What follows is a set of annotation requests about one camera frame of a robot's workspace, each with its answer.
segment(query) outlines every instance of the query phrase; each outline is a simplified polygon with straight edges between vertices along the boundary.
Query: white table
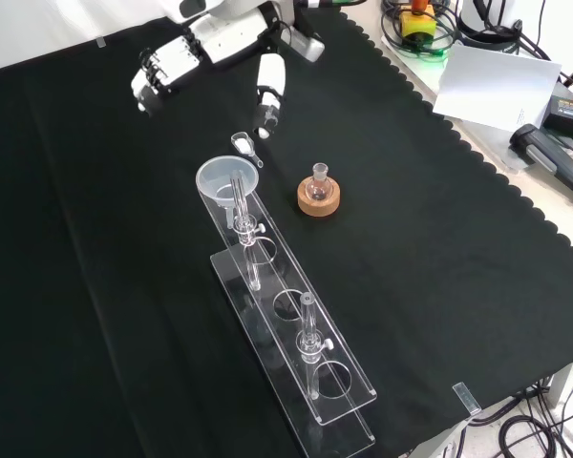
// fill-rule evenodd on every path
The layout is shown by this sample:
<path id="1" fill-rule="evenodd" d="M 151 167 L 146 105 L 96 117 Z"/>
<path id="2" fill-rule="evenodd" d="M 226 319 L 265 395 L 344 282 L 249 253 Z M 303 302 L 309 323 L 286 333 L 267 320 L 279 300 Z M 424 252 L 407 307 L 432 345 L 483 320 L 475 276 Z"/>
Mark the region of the white table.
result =
<path id="1" fill-rule="evenodd" d="M 560 21 L 563 20 L 563 17 L 557 17 L 557 13 L 563 7 L 572 5 L 573 0 L 562 0 L 559 6 L 556 5 L 556 2 L 548 0 L 544 16 L 544 33 L 541 39 L 541 46 L 550 56 L 560 55 L 562 57 L 563 68 L 566 73 L 573 72 L 573 46 L 569 46 L 570 40 L 573 39 L 573 34 L 570 37 L 566 35 L 573 30 L 573 22 L 566 25 L 562 23 L 560 26 L 561 32 L 556 33 L 556 30 L 558 30 L 556 29 L 558 27 L 557 24 L 560 24 Z M 435 103 L 435 95 L 439 87 L 438 83 L 443 71 L 443 65 L 441 63 L 429 64 L 419 59 L 407 57 L 402 53 L 392 51 L 382 43 L 380 0 L 368 0 L 367 3 L 357 7 L 344 8 L 343 11 L 349 19 L 363 28 L 364 33 L 369 36 L 375 47 L 381 50 L 383 55 L 388 57 L 407 76 L 408 80 L 414 84 L 415 90 L 420 92 L 425 100 Z M 545 32 L 546 29 L 554 30 L 554 32 L 547 33 Z M 536 33 L 530 33 L 530 35 L 531 37 L 537 36 Z M 573 244 L 573 193 L 538 167 L 534 166 L 518 172 L 507 167 L 498 158 L 497 154 L 492 151 L 493 147 L 497 148 L 497 144 L 492 141 L 490 141 L 490 145 L 488 144 L 488 138 L 486 138 L 488 134 L 483 128 L 476 129 L 474 127 L 472 130 L 472 123 L 463 123 L 463 121 L 457 119 L 451 120 L 455 124 L 455 130 L 460 132 L 462 138 L 468 141 L 475 151 L 482 153 L 485 161 L 495 165 L 498 172 L 509 179 L 510 184 L 520 188 L 522 195 L 530 198 L 535 207 L 545 213 L 545 218 L 558 226 L 558 232 L 569 237 Z M 571 369 L 572 364 L 557 373 L 553 379 L 552 387 L 548 394 L 548 400 L 553 406 L 563 399 L 565 389 L 573 384 L 573 371 Z M 463 421 L 421 444 L 410 455 L 410 458 L 436 456 L 449 443 L 455 440 L 462 429 L 467 426 L 467 423 L 468 421 Z"/>

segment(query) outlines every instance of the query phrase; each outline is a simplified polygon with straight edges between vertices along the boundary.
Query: table leg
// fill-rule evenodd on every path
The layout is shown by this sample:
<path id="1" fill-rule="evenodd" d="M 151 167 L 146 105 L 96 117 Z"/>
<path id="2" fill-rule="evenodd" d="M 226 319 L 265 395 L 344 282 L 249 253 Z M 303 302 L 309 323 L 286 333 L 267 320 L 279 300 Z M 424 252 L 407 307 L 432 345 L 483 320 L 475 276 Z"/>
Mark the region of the table leg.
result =
<path id="1" fill-rule="evenodd" d="M 573 385 L 570 383 L 572 382 L 570 381 L 572 368 L 573 364 L 569 364 L 567 367 L 564 367 L 556 374 L 554 374 L 552 384 L 550 385 L 550 391 L 547 393 L 547 402 L 551 408 L 554 408 L 558 405 L 558 403 L 562 400 L 562 396 L 564 395 L 566 388 Z"/>
<path id="2" fill-rule="evenodd" d="M 451 442 L 456 440 L 460 432 L 467 427 L 469 420 L 458 423 L 455 427 L 446 429 L 441 434 L 437 434 L 433 439 L 420 444 L 414 449 L 408 458 L 435 458 Z"/>

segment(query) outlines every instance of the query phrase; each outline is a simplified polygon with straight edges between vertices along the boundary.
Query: black cloth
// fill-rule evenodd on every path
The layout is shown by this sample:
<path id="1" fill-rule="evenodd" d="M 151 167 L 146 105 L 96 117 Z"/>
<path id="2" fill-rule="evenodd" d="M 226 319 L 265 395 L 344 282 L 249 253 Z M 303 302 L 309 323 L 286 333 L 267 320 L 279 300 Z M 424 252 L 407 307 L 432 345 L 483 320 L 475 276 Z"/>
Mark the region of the black cloth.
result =
<path id="1" fill-rule="evenodd" d="M 352 23 L 308 19 L 327 49 L 286 54 L 258 193 L 378 391 L 366 456 L 396 456 L 467 416 L 454 384 L 488 406 L 573 361 L 573 248 Z M 249 130 L 258 63 L 149 119 L 138 54 L 177 34 L 0 72 L 0 456 L 297 456 L 195 186 Z M 342 189 L 327 219 L 295 199 L 319 161 Z"/>

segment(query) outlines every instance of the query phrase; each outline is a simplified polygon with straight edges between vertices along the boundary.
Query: acrylic stand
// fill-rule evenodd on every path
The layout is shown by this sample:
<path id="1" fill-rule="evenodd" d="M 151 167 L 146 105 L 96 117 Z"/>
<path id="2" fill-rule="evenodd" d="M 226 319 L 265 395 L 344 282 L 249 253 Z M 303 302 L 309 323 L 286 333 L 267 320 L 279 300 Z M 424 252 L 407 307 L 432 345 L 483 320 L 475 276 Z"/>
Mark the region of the acrylic stand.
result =
<path id="1" fill-rule="evenodd" d="M 255 194 L 236 156 L 198 171 L 227 249 L 212 265 L 309 458 L 349 457 L 375 442 L 359 408 L 376 392 Z"/>

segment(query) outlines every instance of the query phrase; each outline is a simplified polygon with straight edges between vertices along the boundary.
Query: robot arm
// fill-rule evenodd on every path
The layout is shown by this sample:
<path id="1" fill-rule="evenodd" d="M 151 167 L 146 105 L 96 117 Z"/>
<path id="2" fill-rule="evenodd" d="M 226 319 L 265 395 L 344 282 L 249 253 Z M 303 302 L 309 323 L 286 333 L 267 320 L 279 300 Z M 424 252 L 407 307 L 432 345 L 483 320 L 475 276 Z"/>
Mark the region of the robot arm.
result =
<path id="1" fill-rule="evenodd" d="M 132 81 L 138 108 L 155 113 L 165 100 L 201 74 L 235 65 L 261 51 L 272 51 L 275 45 L 269 36 L 274 32 L 282 31 L 280 39 L 307 60 L 316 61 L 325 47 L 317 35 L 304 28 L 305 24 L 303 31 L 298 29 L 292 0 L 259 5 L 260 1 L 185 0 L 176 8 L 177 3 L 162 0 L 172 20 L 188 26 L 183 27 L 182 36 L 141 57 L 141 68 Z M 285 85 L 283 58 L 277 53 L 262 55 L 254 125 L 261 138 L 269 137 L 276 127 Z"/>

